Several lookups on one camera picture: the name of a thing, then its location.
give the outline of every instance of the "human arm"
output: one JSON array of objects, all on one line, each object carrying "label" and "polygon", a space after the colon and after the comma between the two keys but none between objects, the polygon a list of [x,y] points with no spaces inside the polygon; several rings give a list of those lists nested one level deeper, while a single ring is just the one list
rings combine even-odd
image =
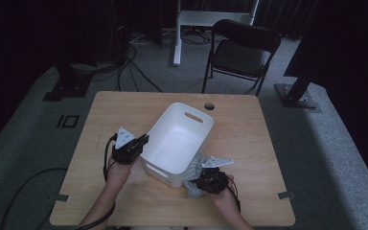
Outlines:
[{"label": "human arm", "polygon": [[[114,163],[111,157],[109,158],[106,184],[88,214],[79,224],[79,227],[101,219],[111,210],[116,197],[127,182],[133,164],[121,165],[117,162]],[[106,224],[107,220],[90,229],[105,229]]]},{"label": "human arm", "polygon": [[[230,187],[232,186],[233,175],[228,175]],[[220,215],[235,230],[253,230],[254,228],[243,218],[238,210],[235,198],[228,188],[225,188],[219,194],[206,194],[214,204]]]}]

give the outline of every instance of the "wooden table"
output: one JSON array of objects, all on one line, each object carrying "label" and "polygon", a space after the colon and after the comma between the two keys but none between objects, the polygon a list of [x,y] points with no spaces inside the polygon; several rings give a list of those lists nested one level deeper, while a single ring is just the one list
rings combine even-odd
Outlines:
[{"label": "wooden table", "polygon": [[[99,92],[92,104],[56,201],[53,225],[77,225],[104,187],[102,167],[109,137],[124,127],[136,136],[150,131],[172,103],[184,103],[214,119],[204,149],[207,155],[233,158],[220,169],[235,176],[241,213],[254,226],[291,226],[295,217],[259,100],[250,95]],[[212,103],[214,110],[204,105]],[[205,196],[189,199],[185,187],[172,188],[144,172],[136,162],[116,200],[108,224],[115,226],[223,226]]]}]

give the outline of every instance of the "white plastic bin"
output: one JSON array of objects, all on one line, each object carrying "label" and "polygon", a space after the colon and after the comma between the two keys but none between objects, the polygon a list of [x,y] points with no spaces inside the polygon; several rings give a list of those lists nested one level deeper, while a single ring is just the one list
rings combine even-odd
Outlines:
[{"label": "white plastic bin", "polygon": [[141,161],[145,171],[180,187],[193,158],[201,153],[214,120],[184,103],[172,103],[149,131]]}]

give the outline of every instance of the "cable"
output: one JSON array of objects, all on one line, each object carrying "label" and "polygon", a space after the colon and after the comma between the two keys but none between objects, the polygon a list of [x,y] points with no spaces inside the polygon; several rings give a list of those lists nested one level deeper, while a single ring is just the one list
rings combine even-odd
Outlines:
[{"label": "cable", "polygon": [[106,143],[106,146],[105,146],[105,154],[104,154],[104,158],[103,158],[103,178],[105,179],[105,182],[107,180],[107,171],[108,171],[107,153],[108,153],[109,145],[110,145],[111,141],[116,141],[117,138],[118,138],[118,134],[115,133],[115,135],[113,135],[109,138],[109,140],[108,140],[108,142]]},{"label": "cable", "polygon": [[[126,56],[126,59],[127,59],[127,61],[126,61],[126,63],[124,64],[124,66],[120,69],[120,71],[119,71],[119,73],[118,73],[118,76],[117,76],[117,84],[116,84],[116,86],[115,86],[115,91],[116,91],[116,88],[118,88],[119,89],[119,91],[122,91],[122,89],[121,89],[121,76],[122,76],[122,73],[124,72],[124,70],[125,70],[125,68],[127,68],[127,66],[128,65],[130,65],[130,64],[133,64],[133,66],[134,66],[134,68],[137,70],[137,71],[139,71],[139,73],[151,84],[151,85],[153,85],[159,92],[163,92],[156,84],[154,84],[146,75],[145,75],[145,73],[143,73],[143,71],[133,62],[133,60],[136,58],[136,55],[137,55],[137,50],[133,47],[133,46],[131,46],[130,44],[129,44],[129,48],[131,48],[132,50],[133,50],[133,52],[134,52],[134,55],[133,55],[133,57],[132,58],[130,58],[130,57],[128,57],[128,56]],[[138,87],[137,87],[137,84],[136,84],[136,81],[135,80],[133,80],[133,83],[135,84],[135,87],[136,87],[136,90],[137,91],[139,91],[139,89],[138,89]]]},{"label": "cable", "polygon": [[[211,176],[214,177],[217,181],[219,181],[222,185],[226,185],[226,182],[223,181],[222,179],[220,179],[218,176],[216,176],[214,174],[211,174]],[[238,210],[239,210],[239,212],[241,212],[241,201],[238,198],[238,188],[236,187],[235,181],[231,177],[229,177],[227,175],[226,175],[226,177],[229,180],[232,181],[232,184],[234,185],[235,192],[231,189],[231,187],[229,187],[229,185],[226,185],[226,188],[229,190],[229,192],[231,192],[232,196],[235,199],[236,205],[238,206]]]},{"label": "cable", "polygon": [[181,37],[181,40],[183,40],[183,42],[187,43],[187,44],[191,44],[191,45],[205,45],[211,42],[211,37],[208,36],[206,33],[201,33],[201,32],[195,32],[197,35],[199,35],[200,37],[202,37],[202,41],[193,41],[191,39],[188,38],[184,38]]},{"label": "cable", "polygon": [[92,222],[92,223],[88,223],[82,227],[79,227],[77,228],[77,230],[87,230],[87,229],[90,229],[90,228],[93,228],[95,226],[97,226],[98,224],[104,222],[105,220],[107,220],[112,214],[113,214],[113,211],[115,211],[115,203],[113,203],[112,205],[112,208],[110,208],[109,212],[103,216],[102,218]]},{"label": "cable", "polygon": [[132,71],[132,67],[129,65],[129,70],[130,70],[130,76],[132,78],[132,81],[133,81],[133,84],[134,84],[134,87],[136,88],[136,91],[139,92],[139,87],[137,86],[137,83],[136,83],[136,80],[134,79],[133,77],[133,71]]},{"label": "cable", "polygon": [[[13,203],[14,201],[16,200],[17,196],[20,194],[20,192],[23,190],[23,188],[30,182],[32,181],[34,178],[38,177],[39,175],[41,174],[44,174],[46,172],[50,172],[50,171],[67,171],[67,169],[64,169],[64,168],[51,168],[51,169],[47,169],[47,170],[44,170],[44,171],[41,171],[41,172],[38,172],[36,174],[34,174],[33,176],[31,176],[29,179],[27,179],[23,184],[22,186],[20,186],[20,188],[16,191],[14,197],[11,199],[11,202],[7,208],[7,210],[5,211],[5,214],[4,216],[2,217],[2,220],[1,220],[1,225],[0,225],[0,229],[3,230],[5,229],[5,224],[6,224],[6,218],[8,217],[8,214],[9,214],[9,211],[11,210],[12,206],[13,206]],[[36,229],[40,229],[44,222],[46,222],[47,218],[51,215],[53,211],[53,208],[52,210],[50,211],[50,213],[46,216],[46,218],[38,225],[38,227]]]},{"label": "cable", "polygon": [[82,70],[77,67],[72,67],[74,71],[81,74],[87,74],[87,75],[98,75],[98,74],[106,74],[111,73],[115,71],[115,69],[119,68],[123,62],[121,60],[113,60],[112,63],[109,65],[102,67],[102,68],[96,68],[94,70]]},{"label": "cable", "polygon": [[152,43],[152,40],[151,39],[148,39],[148,41],[146,41],[146,42],[136,42],[136,40],[139,40],[139,39],[141,39],[143,37],[147,38],[145,35],[139,35],[136,38],[133,38],[132,40],[130,40],[129,44],[134,44],[134,45],[147,45],[147,44],[151,44]]}]

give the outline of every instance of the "white cloth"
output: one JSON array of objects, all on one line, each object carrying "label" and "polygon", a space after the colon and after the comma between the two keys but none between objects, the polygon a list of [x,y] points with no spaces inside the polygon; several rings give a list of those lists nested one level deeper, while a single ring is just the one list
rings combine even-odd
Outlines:
[{"label": "white cloth", "polygon": [[187,172],[184,175],[183,183],[187,187],[187,197],[197,198],[204,195],[203,191],[200,190],[195,183],[190,182],[191,180],[198,179],[201,176],[202,164],[208,160],[208,157],[204,154],[199,154],[191,161],[187,168]]}]

